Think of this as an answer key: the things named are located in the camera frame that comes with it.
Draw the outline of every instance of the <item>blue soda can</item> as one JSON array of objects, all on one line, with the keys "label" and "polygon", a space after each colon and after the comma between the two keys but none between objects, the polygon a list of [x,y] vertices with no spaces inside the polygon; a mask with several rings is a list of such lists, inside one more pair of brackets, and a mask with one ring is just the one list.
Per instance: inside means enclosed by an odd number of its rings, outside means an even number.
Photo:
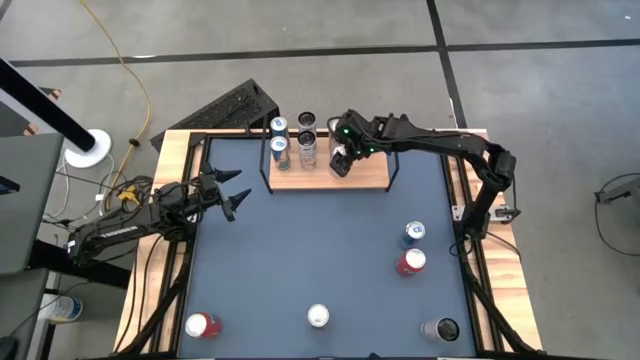
[{"label": "blue soda can", "polygon": [[276,162],[276,168],[278,170],[287,170],[291,166],[287,143],[287,139],[282,136],[276,136],[271,139],[271,153],[273,154],[273,160]]},{"label": "blue soda can", "polygon": [[271,120],[271,133],[273,136],[282,136],[287,139],[287,148],[291,149],[291,139],[289,138],[289,128],[287,127],[287,119],[283,117],[275,117]]},{"label": "blue soda can", "polygon": [[400,247],[404,250],[414,247],[420,239],[424,237],[425,229],[419,221],[412,221],[407,224],[400,239]]}]

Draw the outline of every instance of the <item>wooden table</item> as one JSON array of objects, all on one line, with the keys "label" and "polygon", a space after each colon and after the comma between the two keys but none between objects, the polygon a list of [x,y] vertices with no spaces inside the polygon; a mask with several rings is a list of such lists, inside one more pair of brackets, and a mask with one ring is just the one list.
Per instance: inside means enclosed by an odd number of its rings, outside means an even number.
[{"label": "wooden table", "polygon": [[[244,130],[169,130],[165,133],[162,150],[160,152],[160,158],[158,159],[158,166],[156,168],[156,174],[154,178],[153,188],[161,187],[162,185],[174,182],[182,181],[183,172],[185,168],[185,162],[187,161],[187,153],[189,150],[189,138],[192,132],[203,133],[208,132],[211,134],[233,134],[242,133]],[[487,136],[486,130],[467,130],[469,132],[476,133],[481,136]],[[198,165],[202,156],[202,144],[196,145],[193,163],[191,166],[191,176],[196,176],[198,173]],[[464,204],[464,198],[462,197],[462,188],[460,176],[458,176],[456,162],[454,159],[450,159],[451,176],[455,189],[455,194],[458,204]],[[471,166],[467,164],[466,169],[469,186],[473,196],[477,194],[480,189],[480,180],[475,176]],[[496,205],[504,204],[504,197],[500,195],[496,200]],[[515,239],[513,231],[510,225],[502,225],[491,223],[489,225],[489,231],[496,234],[503,239],[509,241],[515,245]],[[137,267],[137,271],[132,273],[132,277],[137,277],[136,287],[136,301],[133,308],[133,318],[129,326],[129,330],[125,334],[124,341],[120,346],[120,349],[124,348],[135,337],[138,329],[138,317],[142,312],[142,324],[144,325],[146,320],[155,310],[160,288],[163,280],[163,271],[165,263],[167,261],[167,254],[169,243],[161,241],[156,246],[155,250],[151,254],[149,260],[149,270],[147,272],[147,290],[145,298],[140,301],[142,296],[142,282],[144,278],[144,264],[149,257],[149,251],[157,236],[148,236],[140,239],[137,252],[138,264],[142,266]],[[184,251],[184,244],[178,247],[174,273],[177,272],[182,263],[181,253]],[[488,236],[482,242],[484,249],[486,264],[489,272],[489,278],[493,289],[493,297],[495,304],[500,309],[505,318],[509,321],[511,326],[520,334],[522,339],[534,348],[540,349],[541,343],[536,327],[535,319],[533,316],[533,310],[529,301],[529,293],[527,291],[527,285],[525,283],[524,274],[518,256],[509,248],[500,244]],[[133,297],[133,281],[129,281],[129,290],[124,302],[122,311],[122,317],[120,319],[120,326],[118,328],[118,334],[116,337],[116,343],[123,336],[129,314],[131,312],[131,303]],[[489,325],[487,321],[486,313],[482,308],[479,301],[476,301],[478,315],[481,323],[481,332],[485,349],[492,349],[491,346],[491,334],[489,331]],[[173,327],[173,318],[175,311],[175,302],[171,306],[165,316],[165,321],[162,325],[162,337],[160,341],[159,350],[167,351],[169,349],[169,338],[171,329]]]}]

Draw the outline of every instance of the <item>concrete floor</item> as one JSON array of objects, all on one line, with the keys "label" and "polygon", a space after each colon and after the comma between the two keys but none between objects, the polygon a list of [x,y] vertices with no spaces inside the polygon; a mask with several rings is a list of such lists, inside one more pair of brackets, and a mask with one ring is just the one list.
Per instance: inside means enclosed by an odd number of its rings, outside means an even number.
[{"label": "concrete floor", "polygon": [[[421,0],[89,3],[125,55],[435,44]],[[632,0],[447,0],[437,6],[449,44],[640,38],[640,5]],[[0,22],[0,53],[8,60],[113,56],[76,0],[13,1]],[[599,241],[592,193],[607,179],[640,168],[633,145],[640,131],[640,47],[450,56],[469,126],[489,129],[492,140],[518,157],[523,215],[514,228],[544,348],[561,355],[636,358],[640,263]],[[435,53],[133,68],[153,103],[147,138],[250,77],[285,115],[311,110],[326,118],[354,108],[366,116],[406,112],[423,127],[454,126]],[[19,70],[34,83],[63,89],[60,106],[85,127],[109,132],[119,162],[145,115],[144,99],[127,73],[115,65]],[[157,153],[143,144],[125,174],[153,176]],[[71,172],[99,180],[109,167]],[[91,208],[97,190],[73,181],[71,186],[69,217]],[[63,196],[64,179],[58,177],[48,209],[55,211]],[[640,252],[637,216],[627,201],[603,208],[606,236]],[[54,241],[56,230],[43,227],[41,238]],[[121,265],[131,261],[122,259]],[[61,288],[73,281],[63,279]],[[74,293],[92,313],[58,327],[52,360],[111,350],[124,294],[92,286]]]}]

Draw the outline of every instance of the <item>wooden table edge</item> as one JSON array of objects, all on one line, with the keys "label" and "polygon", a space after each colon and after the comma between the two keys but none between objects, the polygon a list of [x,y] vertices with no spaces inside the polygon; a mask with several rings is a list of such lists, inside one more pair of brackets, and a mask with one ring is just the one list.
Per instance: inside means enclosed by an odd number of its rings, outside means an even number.
[{"label": "wooden table edge", "polygon": [[[438,129],[438,130],[456,130],[456,131],[466,131],[474,134],[479,134],[486,136],[485,129]],[[261,129],[251,129],[250,132],[252,134],[260,134],[262,133]],[[162,186],[164,184],[173,182],[173,181],[181,181],[185,162],[187,159],[187,152],[189,147],[189,139],[191,134],[245,134],[246,130],[244,129],[196,129],[196,130],[167,130],[165,132],[165,137],[162,145],[162,149],[160,151],[160,156],[158,158],[158,165],[156,167],[156,173],[154,177],[154,186],[153,188]],[[195,176],[198,172],[198,167],[200,164],[200,158],[202,156],[202,147],[196,151],[193,157],[193,165],[192,165],[192,176]],[[454,183],[454,187],[457,186],[456,194],[461,194],[459,189],[460,179],[455,174],[455,168],[452,167],[452,180]],[[475,173],[467,166],[467,175],[469,178],[470,187],[472,193],[475,195],[477,190],[479,189],[479,180],[475,177]],[[500,204],[504,203],[504,198],[502,195],[497,200]],[[513,230],[510,225],[496,225],[491,224],[489,230],[493,233],[499,234],[500,237],[512,243],[514,246],[515,238],[513,236]],[[147,261],[147,257],[149,254],[149,250],[155,241],[157,236],[147,236],[145,238],[140,239],[138,245],[137,252],[137,261],[138,264],[143,264]],[[520,334],[525,342],[534,348],[541,348],[540,338],[535,322],[535,318],[533,315],[533,310],[531,308],[531,302],[529,299],[529,293],[527,290],[526,282],[524,279],[524,274],[522,271],[522,266],[519,263],[517,256],[511,253],[508,249],[502,247],[499,243],[491,241],[490,239],[485,239],[483,241],[483,249],[485,252],[485,258],[487,262],[487,268],[489,270],[490,281],[492,285],[494,301],[498,308],[500,308],[501,312],[505,318],[509,321],[509,323],[513,326],[513,328]],[[136,287],[136,304],[133,308],[133,317],[131,320],[131,324],[129,326],[129,331],[127,332],[124,340],[122,341],[122,345],[120,349],[124,348],[129,342],[133,339],[133,337],[137,333],[138,327],[138,316],[140,316],[140,311],[142,311],[142,323],[146,322],[146,319],[153,313],[153,310],[156,308],[159,300],[159,290],[160,284],[162,282],[162,272],[165,268],[165,263],[167,261],[167,249],[168,243],[165,241],[160,241],[160,243],[156,246],[153,257],[149,262],[149,271],[147,274],[147,291],[145,295],[145,299],[140,301],[140,297],[142,295],[142,280],[144,277],[144,266],[138,266],[135,274],[132,272],[133,276],[137,276],[137,284]],[[180,250],[178,250],[178,258],[176,258],[176,265],[174,267],[174,273],[172,274],[175,277],[177,270],[180,266],[181,255]],[[120,340],[124,329],[127,324],[127,320],[129,318],[129,313],[131,309],[131,298],[133,295],[133,281],[129,281],[129,288],[127,290],[127,294],[125,297],[125,302],[123,305],[123,311],[120,319],[120,324],[118,327],[118,332],[116,335],[116,344]],[[482,306],[479,302],[478,305],[478,316],[481,323],[481,331],[484,342],[485,349],[491,349],[491,335],[488,328],[488,322],[486,313],[482,309]],[[167,351],[169,348],[169,335],[171,333],[171,329],[173,327],[173,306],[167,312],[165,316],[165,321],[162,325],[162,338],[160,342],[160,351]]]}]

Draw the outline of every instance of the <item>white lamp base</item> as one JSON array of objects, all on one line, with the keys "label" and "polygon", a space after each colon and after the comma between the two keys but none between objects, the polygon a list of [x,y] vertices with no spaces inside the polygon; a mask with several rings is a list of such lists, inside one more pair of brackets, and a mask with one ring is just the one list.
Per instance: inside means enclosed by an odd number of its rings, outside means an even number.
[{"label": "white lamp base", "polygon": [[89,133],[96,140],[93,148],[87,152],[75,152],[70,149],[64,151],[67,164],[78,169],[86,169],[99,164],[111,151],[111,137],[100,129],[90,129]]}]

